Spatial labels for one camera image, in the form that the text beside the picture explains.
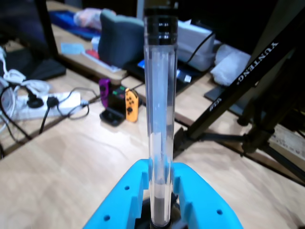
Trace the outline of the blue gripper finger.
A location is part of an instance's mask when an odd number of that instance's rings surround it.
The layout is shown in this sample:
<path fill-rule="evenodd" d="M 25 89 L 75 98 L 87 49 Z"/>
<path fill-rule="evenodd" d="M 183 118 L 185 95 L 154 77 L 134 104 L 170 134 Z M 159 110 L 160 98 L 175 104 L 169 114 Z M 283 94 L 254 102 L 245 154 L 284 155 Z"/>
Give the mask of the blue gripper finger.
<path fill-rule="evenodd" d="M 149 189 L 148 159 L 135 162 L 85 224 L 85 229 L 133 229 Z"/>
<path fill-rule="evenodd" d="M 227 202 L 191 167 L 173 164 L 173 192 L 179 196 L 182 220 L 190 229 L 241 229 Z"/>

